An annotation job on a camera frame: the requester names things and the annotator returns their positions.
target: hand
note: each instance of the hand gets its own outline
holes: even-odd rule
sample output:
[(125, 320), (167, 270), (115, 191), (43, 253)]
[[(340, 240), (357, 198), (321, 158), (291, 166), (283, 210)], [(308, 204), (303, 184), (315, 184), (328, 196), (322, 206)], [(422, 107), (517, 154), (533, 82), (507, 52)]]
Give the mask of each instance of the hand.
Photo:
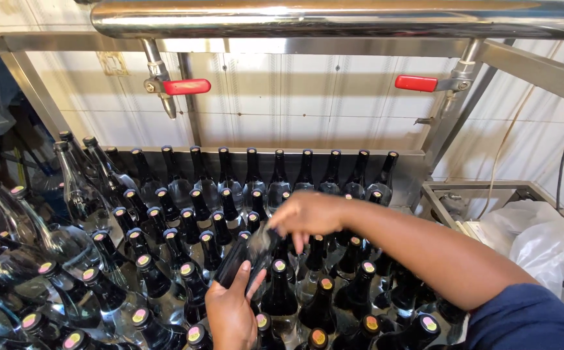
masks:
[(271, 216), (270, 227), (285, 237), (293, 233), (297, 253), (304, 250), (310, 235), (327, 235), (342, 230), (342, 214), (348, 199), (312, 191), (293, 195)]
[(252, 296), (266, 275), (262, 270), (250, 290), (245, 293), (250, 278), (250, 262), (244, 261), (229, 289), (213, 281), (206, 293), (206, 313), (216, 349), (249, 350), (258, 334), (256, 318), (250, 307)]

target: person's right hand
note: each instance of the person's right hand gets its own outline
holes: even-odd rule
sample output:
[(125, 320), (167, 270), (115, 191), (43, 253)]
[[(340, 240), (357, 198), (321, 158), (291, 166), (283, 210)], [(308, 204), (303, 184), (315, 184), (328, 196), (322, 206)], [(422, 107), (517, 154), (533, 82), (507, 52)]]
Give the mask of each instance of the person's right hand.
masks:
[(310, 235), (327, 235), (342, 230), (342, 215), (348, 199), (337, 195), (299, 191), (271, 216), (268, 225), (286, 237), (293, 233), (297, 253), (301, 253)]

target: white tiled wall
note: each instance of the white tiled wall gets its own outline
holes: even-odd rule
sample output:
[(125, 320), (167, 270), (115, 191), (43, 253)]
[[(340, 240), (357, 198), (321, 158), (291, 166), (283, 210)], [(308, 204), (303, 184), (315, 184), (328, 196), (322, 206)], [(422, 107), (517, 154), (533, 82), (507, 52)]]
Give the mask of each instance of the white tiled wall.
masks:
[[(0, 32), (93, 30), (89, 14), (90, 6), (73, 0), (0, 0)], [(241, 52), (264, 45), (275, 52), (284, 39), (262, 39), (256, 47), (241, 40), (231, 44), (241, 46)], [(564, 62), (564, 42), (519, 40), (515, 46)], [(116, 146), (191, 145), (184, 98), (176, 99), (184, 113), (170, 120), (159, 99), (143, 90), (145, 55), (122, 55), (127, 76), (105, 76), (95, 52), (29, 53), (76, 137), (95, 134), (102, 143)], [(193, 76), (212, 84), (209, 93), (196, 98), (202, 146), (238, 147), (419, 149), (427, 126), (414, 122), (435, 115), (443, 93), (398, 90), (394, 77), (448, 76), (456, 62), (259, 53), (190, 57)], [(177, 55), (162, 53), (162, 58), (172, 78), (179, 79)], [(527, 82), (498, 72), (434, 177), (489, 179), (497, 149), (529, 89)], [(496, 179), (533, 180), (554, 193), (563, 145), (564, 99), (535, 88), (505, 142)]]

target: black cable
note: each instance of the black cable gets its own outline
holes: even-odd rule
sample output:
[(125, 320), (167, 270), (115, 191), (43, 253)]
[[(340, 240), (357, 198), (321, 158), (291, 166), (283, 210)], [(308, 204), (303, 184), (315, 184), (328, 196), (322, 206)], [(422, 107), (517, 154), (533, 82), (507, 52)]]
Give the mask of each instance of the black cable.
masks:
[(558, 184), (557, 184), (557, 211), (561, 209), (561, 180), (563, 180), (563, 166), (564, 166), (564, 148), (563, 155), (561, 156), (561, 165), (558, 167)]

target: red valve handle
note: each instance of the red valve handle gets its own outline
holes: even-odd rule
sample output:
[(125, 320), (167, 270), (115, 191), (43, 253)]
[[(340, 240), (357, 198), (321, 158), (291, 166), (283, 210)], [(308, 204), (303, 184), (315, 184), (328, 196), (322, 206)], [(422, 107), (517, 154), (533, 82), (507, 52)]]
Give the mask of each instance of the red valve handle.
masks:
[(433, 92), (438, 85), (437, 78), (427, 78), (426, 76), (406, 76), (396, 77), (395, 87), (405, 90)]
[(190, 95), (192, 93), (205, 93), (210, 90), (210, 82), (206, 79), (174, 80), (163, 82), (163, 87), (168, 95)]

